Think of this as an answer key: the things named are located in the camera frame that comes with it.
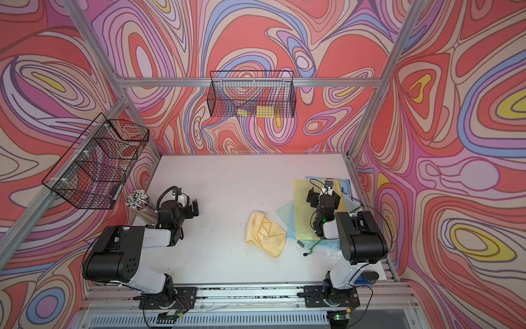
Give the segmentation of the yellow document bag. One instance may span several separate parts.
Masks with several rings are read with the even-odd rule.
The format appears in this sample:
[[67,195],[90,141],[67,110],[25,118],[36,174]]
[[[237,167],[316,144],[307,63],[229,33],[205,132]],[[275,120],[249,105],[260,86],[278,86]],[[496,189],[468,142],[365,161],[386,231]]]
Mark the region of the yellow document bag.
[[[315,191],[320,193],[321,189],[323,189],[324,185],[322,187],[317,188],[314,185],[314,182],[312,180],[308,179],[297,179],[294,181],[293,184],[293,192],[294,192],[294,202],[295,202],[295,225],[296,225],[296,234],[297,238],[299,239],[307,239],[308,232],[310,231],[309,228],[311,228],[310,220],[313,212],[315,212],[314,208],[311,208],[310,205],[307,203],[307,196],[308,191],[311,188],[315,188]],[[340,186],[339,183],[333,182],[333,190],[335,193],[339,194],[341,196]],[[335,211],[335,219],[336,220],[336,213],[339,211],[343,211],[344,206],[342,202],[342,197],[340,201],[340,205],[338,209]]]

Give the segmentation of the green zip document bag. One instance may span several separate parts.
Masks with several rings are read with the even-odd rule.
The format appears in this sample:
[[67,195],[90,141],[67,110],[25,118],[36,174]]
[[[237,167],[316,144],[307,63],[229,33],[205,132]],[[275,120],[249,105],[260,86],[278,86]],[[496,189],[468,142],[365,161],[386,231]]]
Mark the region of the green zip document bag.
[[302,254],[305,254],[306,256],[315,254],[333,259],[338,259],[341,256],[336,220],[323,225],[322,233],[327,233],[329,237],[328,239],[326,236],[322,236],[321,238],[316,236],[314,230],[311,228],[309,228],[309,237],[307,239],[299,239],[297,238],[295,225],[295,202],[291,201],[287,203],[275,213],[286,226],[287,242],[292,243],[292,246]]

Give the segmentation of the yellow wiping cloth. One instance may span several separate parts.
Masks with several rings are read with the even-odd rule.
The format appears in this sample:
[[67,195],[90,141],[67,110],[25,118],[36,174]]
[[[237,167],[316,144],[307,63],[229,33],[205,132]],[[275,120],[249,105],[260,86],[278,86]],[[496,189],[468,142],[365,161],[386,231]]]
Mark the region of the yellow wiping cloth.
[[260,248],[275,259],[281,255],[286,240],[286,230],[270,220],[263,212],[255,211],[251,214],[245,243]]

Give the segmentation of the light blue mesh document bag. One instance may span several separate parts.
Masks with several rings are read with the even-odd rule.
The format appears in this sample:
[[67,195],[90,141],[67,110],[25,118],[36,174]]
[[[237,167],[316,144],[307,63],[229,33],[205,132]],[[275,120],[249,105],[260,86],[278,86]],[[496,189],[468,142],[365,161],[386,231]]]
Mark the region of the light blue mesh document bag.
[[312,180],[317,188],[322,187],[326,180],[332,181],[334,183],[338,182],[341,188],[341,193],[346,195],[346,197],[348,197],[350,200],[354,200],[353,186],[349,179],[322,178],[315,176],[306,176],[305,179]]

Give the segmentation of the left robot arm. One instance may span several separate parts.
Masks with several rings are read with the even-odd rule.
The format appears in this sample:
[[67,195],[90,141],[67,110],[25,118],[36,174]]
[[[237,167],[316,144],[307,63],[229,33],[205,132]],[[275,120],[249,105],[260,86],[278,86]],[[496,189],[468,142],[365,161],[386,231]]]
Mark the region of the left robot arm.
[[154,226],[108,226],[90,245],[82,261],[84,279],[134,289],[145,310],[181,310],[195,307],[197,289],[176,287],[169,274],[141,261],[145,249],[172,248],[184,239],[183,224],[199,215],[199,203],[171,186],[155,205]]

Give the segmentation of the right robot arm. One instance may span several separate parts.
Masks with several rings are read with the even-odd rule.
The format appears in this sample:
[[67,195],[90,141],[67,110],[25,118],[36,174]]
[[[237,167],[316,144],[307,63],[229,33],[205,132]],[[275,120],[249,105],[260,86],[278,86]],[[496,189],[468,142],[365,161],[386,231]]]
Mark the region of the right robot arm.
[[332,181],[308,191],[307,203],[315,209],[310,225],[322,241],[339,241],[341,258],[336,266],[327,272],[320,286],[305,286],[298,296],[303,298],[307,308],[340,308],[348,311],[360,306],[356,281],[375,282],[380,278],[371,270],[388,256],[389,246],[374,216],[360,208],[352,212],[338,212],[342,197],[335,192]]

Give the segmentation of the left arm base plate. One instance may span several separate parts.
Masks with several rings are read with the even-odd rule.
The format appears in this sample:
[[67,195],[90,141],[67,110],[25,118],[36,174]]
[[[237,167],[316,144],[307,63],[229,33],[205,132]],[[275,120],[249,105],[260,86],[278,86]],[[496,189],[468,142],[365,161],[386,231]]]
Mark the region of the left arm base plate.
[[173,293],[138,296],[140,310],[190,310],[197,301],[197,287],[176,287]]

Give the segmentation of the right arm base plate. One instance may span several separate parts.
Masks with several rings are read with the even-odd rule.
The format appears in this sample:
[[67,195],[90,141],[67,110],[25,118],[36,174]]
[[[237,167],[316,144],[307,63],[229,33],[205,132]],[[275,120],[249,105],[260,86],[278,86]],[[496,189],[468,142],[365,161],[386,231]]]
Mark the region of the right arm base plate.
[[350,308],[356,309],[360,306],[360,299],[356,289],[333,289],[321,285],[305,286],[304,290],[297,294],[303,298],[307,308]]

